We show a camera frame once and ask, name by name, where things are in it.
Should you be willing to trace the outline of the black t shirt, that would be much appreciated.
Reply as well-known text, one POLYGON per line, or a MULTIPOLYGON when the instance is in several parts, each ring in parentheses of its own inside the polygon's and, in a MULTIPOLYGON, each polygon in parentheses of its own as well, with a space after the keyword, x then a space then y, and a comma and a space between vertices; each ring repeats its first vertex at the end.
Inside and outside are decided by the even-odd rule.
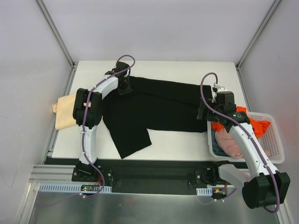
POLYGON ((122 159, 149 147, 148 130, 203 133, 197 118, 201 96, 212 98, 209 85, 130 77, 132 91, 113 90, 103 99, 103 121, 122 159))

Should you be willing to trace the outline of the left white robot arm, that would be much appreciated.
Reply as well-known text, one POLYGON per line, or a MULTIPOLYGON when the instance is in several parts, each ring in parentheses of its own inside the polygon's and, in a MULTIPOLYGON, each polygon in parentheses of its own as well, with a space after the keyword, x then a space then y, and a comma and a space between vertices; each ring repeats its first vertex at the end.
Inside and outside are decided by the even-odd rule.
POLYGON ((105 75, 92 88, 79 88, 76 92, 72 115, 79 128, 81 138, 79 161, 83 164, 94 164, 98 158, 95 151, 96 132, 103 115, 103 100, 114 90, 117 90, 121 95, 130 93, 132 89, 129 75, 105 75))

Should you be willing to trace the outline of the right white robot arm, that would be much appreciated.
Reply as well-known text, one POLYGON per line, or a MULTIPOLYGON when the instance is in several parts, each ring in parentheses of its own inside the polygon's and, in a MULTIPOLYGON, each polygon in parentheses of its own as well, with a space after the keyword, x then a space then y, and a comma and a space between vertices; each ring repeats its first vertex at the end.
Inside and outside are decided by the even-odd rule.
POLYGON ((197 118, 219 122, 236 142, 249 170, 247 175, 229 161, 214 162, 211 181, 232 184, 241 191, 250 209, 262 207, 269 213, 278 213, 280 204, 285 200, 290 177, 286 172, 279 172, 270 161, 254 134, 246 112, 236 110, 234 94, 218 92, 215 102, 201 97, 197 118))

